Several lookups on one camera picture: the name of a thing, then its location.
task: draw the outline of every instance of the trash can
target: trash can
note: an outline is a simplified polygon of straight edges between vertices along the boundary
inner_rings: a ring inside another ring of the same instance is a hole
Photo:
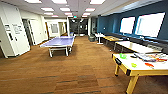
[[[94,42],[95,41],[95,36],[94,35],[90,35],[89,36],[89,41],[90,42]]]

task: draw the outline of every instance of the light fixture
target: light fixture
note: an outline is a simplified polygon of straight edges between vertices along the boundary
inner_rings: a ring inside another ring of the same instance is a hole
[[[58,15],[53,15],[52,17],[58,17]]]
[[[25,0],[28,3],[42,3],[40,0]]]
[[[82,15],[82,17],[87,17],[87,15]]]
[[[66,12],[65,15],[72,15],[72,13],[71,12]]]
[[[91,13],[83,13],[83,15],[90,15]]]
[[[91,0],[90,4],[103,4],[105,0]]]
[[[87,8],[85,11],[94,11],[95,8]]]
[[[56,4],[67,4],[66,0],[52,0]]]
[[[46,14],[46,15],[53,15],[53,13],[51,13],[51,12],[46,12],[44,14]]]
[[[68,17],[73,17],[73,15],[68,15]]]
[[[62,10],[62,11],[70,11],[69,8],[60,8],[60,10]]]
[[[41,8],[44,11],[54,11],[52,8]]]

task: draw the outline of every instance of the blue accent wall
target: blue accent wall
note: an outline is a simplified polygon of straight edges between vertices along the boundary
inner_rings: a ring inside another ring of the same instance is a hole
[[[97,33],[108,32],[108,16],[98,16],[97,20]]]
[[[133,28],[133,33],[135,33],[137,19],[139,16],[146,15],[146,14],[161,13],[161,12],[165,12],[166,14],[163,19],[162,26],[160,28],[160,32],[157,38],[168,40],[168,0],[163,0],[154,4],[150,4],[150,5],[133,9],[130,11],[126,11],[123,13],[99,17],[98,19],[101,21],[101,23],[99,23],[98,26],[101,26],[100,28],[102,28],[104,25],[108,26],[107,27],[108,30],[104,31],[104,33],[119,33],[122,18],[134,16],[136,17],[136,20]]]

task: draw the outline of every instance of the floor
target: floor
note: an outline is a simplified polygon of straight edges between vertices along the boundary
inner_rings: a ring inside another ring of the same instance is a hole
[[[0,94],[125,94],[130,77],[115,77],[113,51],[76,37],[72,53],[32,46],[31,51],[0,59]],[[139,77],[133,94],[168,94],[168,76]]]

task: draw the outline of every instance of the ceiling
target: ceiling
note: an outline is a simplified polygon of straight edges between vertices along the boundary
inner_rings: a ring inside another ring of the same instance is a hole
[[[44,17],[51,17],[44,15],[43,7],[51,7],[54,9],[54,15],[58,15],[58,18],[66,18],[65,12],[61,11],[60,8],[66,7],[70,8],[71,12],[78,18],[81,18],[83,13],[85,13],[86,8],[95,8],[95,11],[90,12],[91,15],[88,17],[98,16],[98,15],[109,15],[113,13],[121,13],[145,5],[149,5],[162,0],[106,0],[101,5],[90,5],[91,0],[67,0],[67,4],[55,4],[52,0],[41,0],[42,3],[30,4],[24,0],[0,0],[12,5],[17,6],[19,9],[33,12],[36,14],[43,15]]]

